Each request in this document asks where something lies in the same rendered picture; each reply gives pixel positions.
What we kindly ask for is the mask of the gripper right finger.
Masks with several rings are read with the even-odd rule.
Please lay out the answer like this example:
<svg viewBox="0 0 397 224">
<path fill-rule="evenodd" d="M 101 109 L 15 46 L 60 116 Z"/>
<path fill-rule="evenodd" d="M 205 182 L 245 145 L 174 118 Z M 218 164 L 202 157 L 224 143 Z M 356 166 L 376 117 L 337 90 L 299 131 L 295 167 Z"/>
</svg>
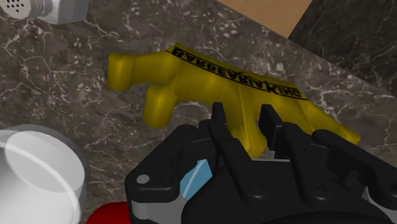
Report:
<svg viewBox="0 0 397 224">
<path fill-rule="evenodd" d="M 276 159 L 291 162 L 301 199 L 331 209 L 352 206 L 364 192 L 378 205 L 397 210 L 397 168 L 332 131 L 305 133 L 284 122 L 275 109 L 261 107 L 259 128 Z"/>
</svg>

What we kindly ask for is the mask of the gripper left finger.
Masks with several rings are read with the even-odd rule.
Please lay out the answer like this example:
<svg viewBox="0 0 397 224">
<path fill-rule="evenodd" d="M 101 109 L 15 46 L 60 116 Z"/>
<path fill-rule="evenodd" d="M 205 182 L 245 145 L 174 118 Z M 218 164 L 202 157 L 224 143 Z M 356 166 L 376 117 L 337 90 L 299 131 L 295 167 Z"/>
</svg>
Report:
<svg viewBox="0 0 397 224">
<path fill-rule="evenodd" d="M 265 184 L 254 173 L 254 164 L 240 141 L 226 127 L 223 105 L 212 105 L 212 117 L 198 127 L 178 126 L 125 178 L 129 201 L 165 203 L 181 194 L 179 185 L 198 160 L 207 159 L 212 178 L 199 191 L 216 186 L 215 178 L 226 169 L 242 199 L 255 204 L 265 197 Z"/>
</svg>

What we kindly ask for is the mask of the yellow toy animal figure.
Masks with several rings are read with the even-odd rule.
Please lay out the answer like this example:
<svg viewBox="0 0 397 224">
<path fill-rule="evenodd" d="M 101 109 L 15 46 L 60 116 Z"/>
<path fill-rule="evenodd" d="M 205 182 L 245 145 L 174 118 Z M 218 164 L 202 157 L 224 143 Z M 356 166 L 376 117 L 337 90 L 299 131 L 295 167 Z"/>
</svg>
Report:
<svg viewBox="0 0 397 224">
<path fill-rule="evenodd" d="M 294 83 L 245 71 L 179 43 L 156 53 L 109 55 L 109 88 L 127 91 L 141 83 L 150 85 L 143 109 L 146 125 L 166 126 L 175 105 L 182 102 L 220 102 L 230 132 L 252 158 L 268 148 L 256 126 L 262 104 L 272 105 L 283 121 L 297 124 L 308 134 L 326 129 L 353 144 L 360 141 L 357 133 L 311 103 Z"/>
</svg>

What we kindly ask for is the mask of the light blue object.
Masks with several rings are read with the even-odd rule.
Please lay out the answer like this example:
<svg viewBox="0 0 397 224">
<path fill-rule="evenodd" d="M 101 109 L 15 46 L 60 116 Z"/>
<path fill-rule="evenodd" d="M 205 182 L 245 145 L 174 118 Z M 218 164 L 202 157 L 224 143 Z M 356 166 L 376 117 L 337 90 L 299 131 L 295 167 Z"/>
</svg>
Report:
<svg viewBox="0 0 397 224">
<path fill-rule="evenodd" d="M 196 166 L 180 181 L 179 191 L 184 199 L 192 198 L 212 178 L 207 159 L 198 160 Z"/>
</svg>

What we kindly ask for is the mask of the red round object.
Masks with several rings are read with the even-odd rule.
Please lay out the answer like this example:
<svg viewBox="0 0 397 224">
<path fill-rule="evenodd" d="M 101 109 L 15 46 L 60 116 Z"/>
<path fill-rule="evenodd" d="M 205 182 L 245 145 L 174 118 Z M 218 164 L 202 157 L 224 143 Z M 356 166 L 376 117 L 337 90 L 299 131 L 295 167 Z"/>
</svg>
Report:
<svg viewBox="0 0 397 224">
<path fill-rule="evenodd" d="M 130 224 L 126 202 L 110 202 L 97 208 L 86 224 Z"/>
</svg>

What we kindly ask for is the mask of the silver salt shaker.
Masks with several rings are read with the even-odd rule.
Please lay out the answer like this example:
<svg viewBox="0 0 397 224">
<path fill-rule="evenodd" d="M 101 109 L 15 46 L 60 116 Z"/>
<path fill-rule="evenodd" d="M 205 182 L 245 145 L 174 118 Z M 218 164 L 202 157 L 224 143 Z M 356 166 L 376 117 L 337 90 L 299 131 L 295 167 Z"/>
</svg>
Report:
<svg viewBox="0 0 397 224">
<path fill-rule="evenodd" d="M 39 19 L 49 24 L 69 24 L 86 18 L 90 0 L 0 0 L 10 17 Z"/>
</svg>

